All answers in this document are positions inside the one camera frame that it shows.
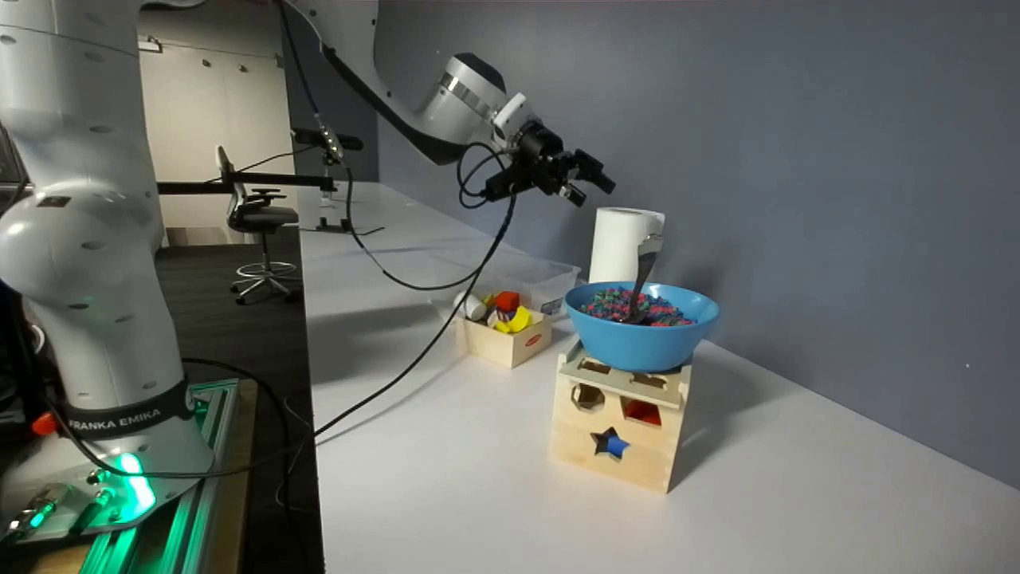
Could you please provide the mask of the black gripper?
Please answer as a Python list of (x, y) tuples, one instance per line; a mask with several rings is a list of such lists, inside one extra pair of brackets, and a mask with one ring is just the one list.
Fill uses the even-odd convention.
[(527, 121), (513, 140), (507, 189), (513, 193), (540, 189), (545, 193), (562, 193), (569, 205), (583, 208), (588, 192), (580, 181), (595, 184), (612, 193), (615, 181), (605, 175), (604, 163), (583, 148), (569, 148), (565, 140), (541, 121)]

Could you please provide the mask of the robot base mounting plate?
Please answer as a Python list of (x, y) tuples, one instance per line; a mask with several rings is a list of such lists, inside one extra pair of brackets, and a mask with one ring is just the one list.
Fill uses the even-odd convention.
[(185, 489), (131, 448), (34, 438), (3, 466), (3, 574), (240, 574), (255, 399), (250, 380), (189, 390), (215, 467)]

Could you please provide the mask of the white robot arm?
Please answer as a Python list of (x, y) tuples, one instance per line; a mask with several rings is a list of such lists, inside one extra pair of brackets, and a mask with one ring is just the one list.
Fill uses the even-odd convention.
[[(96, 476), (129, 457), (162, 498), (215, 466), (185, 407), (175, 324), (156, 281), (162, 235), (151, 159), (138, 20), (201, 0), (0, 0), (0, 127), (32, 193), (0, 221), (0, 281), (42, 321), (65, 375), (67, 466)], [(426, 159), (494, 147), (487, 192), (540, 189), (576, 202), (610, 189), (604, 164), (562, 144), (475, 55), (457, 55), (423, 108), (377, 71), (379, 0), (282, 0), (319, 35), (328, 62)]]

